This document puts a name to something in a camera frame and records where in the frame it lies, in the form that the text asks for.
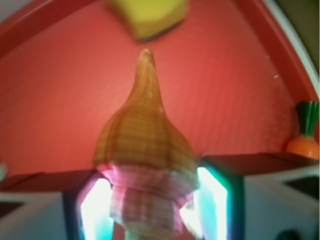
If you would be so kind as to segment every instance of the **yellow object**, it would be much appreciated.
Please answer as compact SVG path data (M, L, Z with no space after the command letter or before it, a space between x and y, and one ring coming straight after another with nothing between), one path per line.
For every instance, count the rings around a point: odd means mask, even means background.
M108 0L127 22L134 37L147 40L184 19L187 0Z

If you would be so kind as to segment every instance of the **yellow sponge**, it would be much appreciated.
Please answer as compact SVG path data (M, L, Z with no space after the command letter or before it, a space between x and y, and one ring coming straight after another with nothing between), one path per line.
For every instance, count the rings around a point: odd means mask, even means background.
M108 0L127 22L134 37L146 41L179 23L188 12L187 0Z

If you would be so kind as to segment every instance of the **orange shell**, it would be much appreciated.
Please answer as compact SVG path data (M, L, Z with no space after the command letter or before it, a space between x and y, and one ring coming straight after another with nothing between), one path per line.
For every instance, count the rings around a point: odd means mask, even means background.
M182 173L198 185L197 164L186 138L166 116L151 50L138 59L131 93L104 126L93 165L140 165Z

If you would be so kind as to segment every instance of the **seashell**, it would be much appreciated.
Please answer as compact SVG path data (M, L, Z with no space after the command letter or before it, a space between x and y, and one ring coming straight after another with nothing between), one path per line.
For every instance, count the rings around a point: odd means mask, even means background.
M123 106L104 126L93 165L139 165L178 172L198 187L196 157L164 111L154 55L144 49L135 81Z
M170 240L181 233L179 209L199 187L197 164L166 116L151 50L141 52L132 91L104 126L93 165L113 185L111 216L125 239Z

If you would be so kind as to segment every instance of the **cyan light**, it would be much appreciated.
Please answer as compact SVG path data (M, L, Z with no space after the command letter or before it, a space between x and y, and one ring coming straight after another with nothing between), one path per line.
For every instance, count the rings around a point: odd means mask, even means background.
M206 239L226 240L227 229L227 189L218 178L205 167L198 167L200 188L193 196L203 235Z
M80 205L85 240L111 240L114 220L110 217L112 188L108 180L98 179Z

